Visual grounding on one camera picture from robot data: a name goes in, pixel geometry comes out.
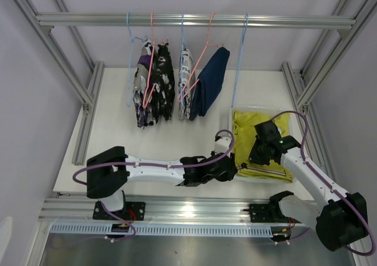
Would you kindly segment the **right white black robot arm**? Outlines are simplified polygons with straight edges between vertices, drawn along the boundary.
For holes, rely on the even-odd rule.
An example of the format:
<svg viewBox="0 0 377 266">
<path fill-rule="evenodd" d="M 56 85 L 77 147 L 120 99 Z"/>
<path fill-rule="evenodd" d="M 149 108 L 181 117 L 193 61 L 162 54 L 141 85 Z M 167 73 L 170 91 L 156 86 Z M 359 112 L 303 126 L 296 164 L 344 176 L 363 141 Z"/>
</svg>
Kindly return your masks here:
<svg viewBox="0 0 377 266">
<path fill-rule="evenodd" d="M 274 161 L 290 171 L 315 200 L 307 203 L 289 193 L 268 207 L 274 221 L 297 219 L 313 229 L 321 243 L 336 251 L 368 235 L 366 201 L 332 181 L 303 151 L 293 136 L 281 136 L 271 120 L 255 125 L 256 140 L 249 159 L 258 165 Z"/>
</svg>

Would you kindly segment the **navy blue trousers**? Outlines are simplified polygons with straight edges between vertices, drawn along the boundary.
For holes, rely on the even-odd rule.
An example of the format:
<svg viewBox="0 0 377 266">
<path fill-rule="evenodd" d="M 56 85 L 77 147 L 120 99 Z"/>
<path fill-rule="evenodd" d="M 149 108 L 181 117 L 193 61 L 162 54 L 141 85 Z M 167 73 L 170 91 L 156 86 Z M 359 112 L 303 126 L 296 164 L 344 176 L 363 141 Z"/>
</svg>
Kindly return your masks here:
<svg viewBox="0 0 377 266">
<path fill-rule="evenodd" d="M 192 99 L 190 121 L 197 116 L 204 117 L 220 94 L 229 57 L 230 51 L 220 47 L 200 72 Z"/>
</svg>

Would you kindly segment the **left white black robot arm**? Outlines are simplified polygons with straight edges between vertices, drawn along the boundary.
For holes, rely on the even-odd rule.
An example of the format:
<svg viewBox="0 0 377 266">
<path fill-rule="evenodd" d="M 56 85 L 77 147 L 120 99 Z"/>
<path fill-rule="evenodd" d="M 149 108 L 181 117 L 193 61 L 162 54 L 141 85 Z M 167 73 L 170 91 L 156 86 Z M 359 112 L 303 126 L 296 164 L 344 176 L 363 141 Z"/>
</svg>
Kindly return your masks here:
<svg viewBox="0 0 377 266">
<path fill-rule="evenodd" d="M 130 182 L 161 182 L 173 186 L 196 187 L 211 180 L 227 182 L 236 174 L 234 154 L 182 157 L 167 162 L 148 163 L 127 155 L 125 148 L 114 146 L 87 160 L 87 197 L 103 199 L 113 219 L 126 215 L 127 205 L 120 189 Z"/>
</svg>

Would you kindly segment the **yellow-green trousers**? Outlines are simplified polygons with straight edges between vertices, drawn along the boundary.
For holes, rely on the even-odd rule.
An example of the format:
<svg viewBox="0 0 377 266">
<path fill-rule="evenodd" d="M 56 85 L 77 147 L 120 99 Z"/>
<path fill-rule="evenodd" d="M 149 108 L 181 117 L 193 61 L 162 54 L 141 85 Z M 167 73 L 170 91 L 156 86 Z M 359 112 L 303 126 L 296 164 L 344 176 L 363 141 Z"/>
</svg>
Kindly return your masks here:
<svg viewBox="0 0 377 266">
<path fill-rule="evenodd" d="M 269 121 L 271 116 L 261 111 L 232 112 L 234 135 L 234 163 L 237 176 L 247 180 L 266 180 L 268 182 L 292 183 L 292 174 L 271 158 L 274 149 L 268 148 L 264 139 L 273 134 L 270 130 L 262 137 L 256 126 Z"/>
</svg>

